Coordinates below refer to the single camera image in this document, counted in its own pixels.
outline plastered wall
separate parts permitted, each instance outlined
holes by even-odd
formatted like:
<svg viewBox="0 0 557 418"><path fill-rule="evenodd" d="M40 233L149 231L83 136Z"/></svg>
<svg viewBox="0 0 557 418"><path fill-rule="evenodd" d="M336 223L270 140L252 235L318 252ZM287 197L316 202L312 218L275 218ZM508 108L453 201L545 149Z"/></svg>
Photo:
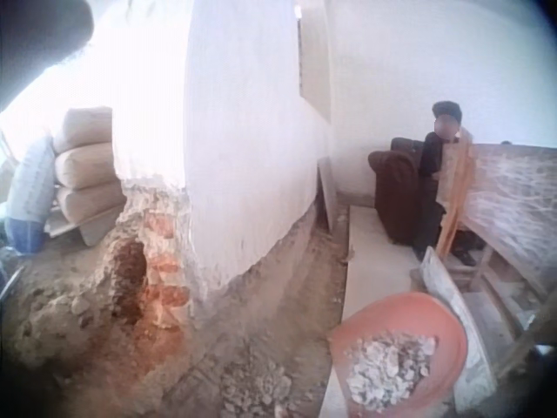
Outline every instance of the plastered wall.
<svg viewBox="0 0 557 418"><path fill-rule="evenodd" d="M557 53L531 10L482 0L327 3L341 191L373 194L369 152L398 136L423 140L438 100L460 103L478 143L557 146Z"/></svg>
<svg viewBox="0 0 557 418"><path fill-rule="evenodd" d="M186 84L191 242L223 287L283 238L315 198L330 126L299 95L294 4L196 2Z"/></svg>

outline dirt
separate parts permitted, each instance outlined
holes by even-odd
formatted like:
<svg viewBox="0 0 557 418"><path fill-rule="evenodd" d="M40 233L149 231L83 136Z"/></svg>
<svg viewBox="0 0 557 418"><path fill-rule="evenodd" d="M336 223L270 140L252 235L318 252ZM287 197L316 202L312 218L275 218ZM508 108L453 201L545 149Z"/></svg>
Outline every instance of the dirt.
<svg viewBox="0 0 557 418"><path fill-rule="evenodd" d="M121 287L98 274L118 236L95 248L75 234L53 240L4 307L3 408L8 416L219 416L224 370L251 356L292 378L292 415L316 416L331 369L326 333L344 299L346 214L341 208L332 237L307 221L293 227L180 330L154 327L126 296L139 293L141 262L120 263L135 278ZM300 260L295 271L277 255L288 251Z"/></svg>

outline cement bag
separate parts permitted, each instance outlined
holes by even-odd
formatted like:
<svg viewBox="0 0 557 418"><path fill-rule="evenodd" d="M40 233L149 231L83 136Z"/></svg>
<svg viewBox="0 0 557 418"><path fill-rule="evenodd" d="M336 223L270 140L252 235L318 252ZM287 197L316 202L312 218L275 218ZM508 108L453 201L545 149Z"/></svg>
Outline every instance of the cement bag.
<svg viewBox="0 0 557 418"><path fill-rule="evenodd" d="M70 189L84 189L116 181L112 144L87 145L56 158L56 178Z"/></svg>
<svg viewBox="0 0 557 418"><path fill-rule="evenodd" d="M120 182L116 181L81 190L60 187L57 200L65 218L72 224L80 225L99 213L122 205L125 203L125 196Z"/></svg>
<svg viewBox="0 0 557 418"><path fill-rule="evenodd" d="M33 143L17 166L8 194L6 235L20 253L38 253L44 242L44 224L54 200L52 138Z"/></svg>
<svg viewBox="0 0 557 418"><path fill-rule="evenodd" d="M62 123L62 130L54 138L57 154L85 145L112 141L112 109L69 109Z"/></svg>

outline man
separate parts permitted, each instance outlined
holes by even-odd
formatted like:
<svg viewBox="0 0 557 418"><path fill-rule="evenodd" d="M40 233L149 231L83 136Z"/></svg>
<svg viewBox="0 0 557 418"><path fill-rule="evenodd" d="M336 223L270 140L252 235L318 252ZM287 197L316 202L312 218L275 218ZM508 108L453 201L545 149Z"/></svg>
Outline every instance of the man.
<svg viewBox="0 0 557 418"><path fill-rule="evenodd" d="M435 201L439 186L439 171L443 157L443 145L458 142L457 132L462 122L460 106L454 102L438 102L433 105L435 124L426 141L419 162L420 216L413 242L413 250L419 260L424 258L429 246L435 247L439 238L441 220L445 209Z"/></svg>

